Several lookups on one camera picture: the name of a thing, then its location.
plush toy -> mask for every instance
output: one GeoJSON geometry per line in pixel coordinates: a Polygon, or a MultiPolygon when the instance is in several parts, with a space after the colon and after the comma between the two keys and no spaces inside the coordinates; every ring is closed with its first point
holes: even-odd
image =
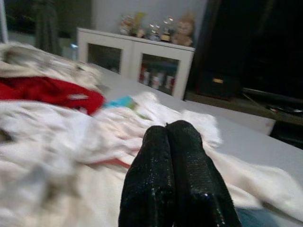
{"type": "Polygon", "coordinates": [[[195,19],[193,13],[186,13],[178,22],[177,32],[172,37],[172,43],[191,46],[193,40],[191,38],[195,28],[195,19]]]}

speaker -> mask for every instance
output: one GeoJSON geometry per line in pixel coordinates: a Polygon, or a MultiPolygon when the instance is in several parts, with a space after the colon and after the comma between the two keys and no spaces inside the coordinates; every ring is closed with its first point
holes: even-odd
{"type": "Polygon", "coordinates": [[[239,89],[240,83],[237,77],[218,72],[204,71],[201,74],[196,92],[204,96],[231,100],[239,89]]]}

cable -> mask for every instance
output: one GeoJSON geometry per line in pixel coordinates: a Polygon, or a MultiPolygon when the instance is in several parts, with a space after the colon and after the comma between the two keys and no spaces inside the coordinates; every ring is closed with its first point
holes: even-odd
{"type": "Polygon", "coordinates": [[[242,92],[242,95],[244,95],[248,100],[250,100],[253,104],[255,104],[257,107],[259,107],[260,109],[265,109],[266,111],[270,112],[273,117],[274,120],[276,120],[276,113],[267,109],[266,107],[262,106],[261,104],[259,104],[258,102],[256,102],[255,100],[253,100],[251,97],[249,97],[247,94],[245,94],[244,92],[242,92]]]}

blue object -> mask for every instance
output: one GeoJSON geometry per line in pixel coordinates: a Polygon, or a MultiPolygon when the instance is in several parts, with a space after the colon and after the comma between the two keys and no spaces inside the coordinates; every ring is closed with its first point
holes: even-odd
{"type": "Polygon", "coordinates": [[[130,96],[125,96],[103,105],[104,108],[113,108],[113,107],[130,107],[133,103],[133,99],[130,96]]]}
{"type": "Polygon", "coordinates": [[[279,227],[266,210],[236,208],[242,227],[279,227]]]}

blue jeans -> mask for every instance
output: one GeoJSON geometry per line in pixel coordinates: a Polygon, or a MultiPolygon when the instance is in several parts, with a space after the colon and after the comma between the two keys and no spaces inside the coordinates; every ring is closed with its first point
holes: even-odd
{"type": "Polygon", "coordinates": [[[242,227],[279,227],[266,210],[236,208],[242,227]]]}

